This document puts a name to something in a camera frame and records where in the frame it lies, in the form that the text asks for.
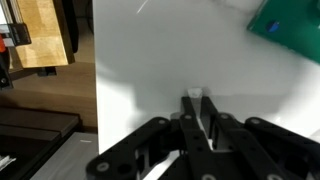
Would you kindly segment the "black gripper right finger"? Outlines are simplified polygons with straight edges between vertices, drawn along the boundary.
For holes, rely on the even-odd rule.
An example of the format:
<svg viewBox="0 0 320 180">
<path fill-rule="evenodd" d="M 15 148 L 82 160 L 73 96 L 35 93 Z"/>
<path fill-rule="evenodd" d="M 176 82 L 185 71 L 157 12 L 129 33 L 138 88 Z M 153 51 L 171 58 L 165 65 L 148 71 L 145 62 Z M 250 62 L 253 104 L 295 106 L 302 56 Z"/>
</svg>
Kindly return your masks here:
<svg viewBox="0 0 320 180">
<path fill-rule="evenodd" d="M 201 121 L 216 151 L 235 153 L 251 180 L 320 180 L 320 144 L 259 117 L 244 123 L 201 99 Z"/>
</svg>

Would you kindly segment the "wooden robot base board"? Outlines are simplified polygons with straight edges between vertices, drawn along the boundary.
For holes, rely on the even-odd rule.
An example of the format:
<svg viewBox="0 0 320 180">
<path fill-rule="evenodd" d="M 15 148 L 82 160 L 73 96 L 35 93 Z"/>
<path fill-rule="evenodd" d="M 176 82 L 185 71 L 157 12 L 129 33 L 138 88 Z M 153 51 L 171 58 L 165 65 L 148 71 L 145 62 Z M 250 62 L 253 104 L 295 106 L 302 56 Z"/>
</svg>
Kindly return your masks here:
<svg viewBox="0 0 320 180">
<path fill-rule="evenodd" d="M 17 0 L 31 43 L 10 49 L 10 68 L 65 66 L 75 62 L 62 0 Z"/>
</svg>

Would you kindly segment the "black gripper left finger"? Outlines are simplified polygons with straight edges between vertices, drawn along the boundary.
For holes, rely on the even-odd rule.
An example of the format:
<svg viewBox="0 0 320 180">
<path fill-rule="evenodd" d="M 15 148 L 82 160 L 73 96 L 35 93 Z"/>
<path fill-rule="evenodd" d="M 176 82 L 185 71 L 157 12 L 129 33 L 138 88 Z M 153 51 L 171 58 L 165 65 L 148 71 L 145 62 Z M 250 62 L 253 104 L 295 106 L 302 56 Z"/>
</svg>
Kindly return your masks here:
<svg viewBox="0 0 320 180">
<path fill-rule="evenodd" d="M 181 104 L 178 118 L 154 117 L 92 159 L 86 166 L 88 180 L 143 180 L 173 151 L 178 157 L 158 180 L 203 180 L 212 174 L 212 151 L 192 101 L 183 97 Z"/>
</svg>

